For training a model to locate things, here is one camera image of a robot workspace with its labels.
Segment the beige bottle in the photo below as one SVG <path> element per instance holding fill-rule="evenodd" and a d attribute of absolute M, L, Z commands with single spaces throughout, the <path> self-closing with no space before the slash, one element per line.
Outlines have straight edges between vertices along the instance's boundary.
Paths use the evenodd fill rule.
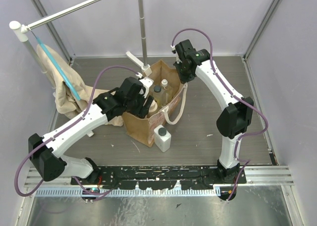
<path fill-rule="evenodd" d="M 158 112 L 158 105 L 155 100 L 152 101 L 151 106 L 149 108 L 148 112 L 148 118 L 155 115 Z"/>

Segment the clear bottle dark cap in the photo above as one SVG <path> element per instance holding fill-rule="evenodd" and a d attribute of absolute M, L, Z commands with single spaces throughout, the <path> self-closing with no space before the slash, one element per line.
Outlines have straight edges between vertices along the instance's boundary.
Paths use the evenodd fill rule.
<path fill-rule="evenodd" d="M 152 96 L 159 108 L 166 106 L 169 103 L 169 93 L 166 89 L 159 85 L 155 85 L 152 91 Z"/>

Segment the clear bottle white cap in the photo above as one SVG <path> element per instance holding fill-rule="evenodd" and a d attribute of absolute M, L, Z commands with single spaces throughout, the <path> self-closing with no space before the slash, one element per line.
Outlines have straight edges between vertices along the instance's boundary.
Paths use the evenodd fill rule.
<path fill-rule="evenodd" d="M 167 91 L 167 92 L 169 92 L 169 93 L 172 93 L 172 91 L 173 91 L 171 85 L 169 84 L 169 82 L 168 82 L 166 79 L 163 79 L 163 80 L 161 81 L 161 87 L 162 87 L 165 91 Z"/>

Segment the brown canvas tote bag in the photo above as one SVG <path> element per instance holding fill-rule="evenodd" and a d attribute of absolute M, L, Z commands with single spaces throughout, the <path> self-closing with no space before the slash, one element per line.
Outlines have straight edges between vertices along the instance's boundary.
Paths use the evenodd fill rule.
<path fill-rule="evenodd" d="M 173 99 L 171 102 L 159 109 L 154 115 L 148 118 L 138 118 L 130 113 L 122 115 L 127 134 L 136 141 L 151 147 L 154 144 L 154 129 L 166 123 L 175 125 L 183 115 L 187 84 L 182 84 L 177 71 L 170 68 L 163 60 L 159 60 L 151 66 L 149 78 L 155 84 L 160 84 L 162 80 L 167 80 L 172 87 Z"/>

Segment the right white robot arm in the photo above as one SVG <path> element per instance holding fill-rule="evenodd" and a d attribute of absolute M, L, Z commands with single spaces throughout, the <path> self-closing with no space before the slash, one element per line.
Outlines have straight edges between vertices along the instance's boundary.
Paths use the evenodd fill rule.
<path fill-rule="evenodd" d="M 240 137 L 251 124 L 254 101 L 251 97 L 244 98 L 232 87 L 207 50 L 196 50 L 190 40 L 171 48 L 176 54 L 174 66 L 181 83 L 200 78 L 220 105 L 216 126 L 222 135 L 222 147 L 216 172 L 219 181 L 229 183 L 239 172 Z"/>

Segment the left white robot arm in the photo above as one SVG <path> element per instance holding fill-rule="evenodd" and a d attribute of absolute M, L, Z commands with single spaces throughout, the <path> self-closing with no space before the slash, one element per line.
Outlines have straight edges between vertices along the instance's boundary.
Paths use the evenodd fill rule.
<path fill-rule="evenodd" d="M 125 112 L 146 117 L 154 100 L 149 95 L 153 83 L 148 77 L 128 77 L 120 87 L 99 94 L 82 113 L 58 129 L 44 136 L 33 134 L 28 140 L 30 160 L 43 181 L 75 176 L 95 184 L 101 176 L 99 167 L 90 158 L 77 159 L 64 153 L 90 131 Z"/>

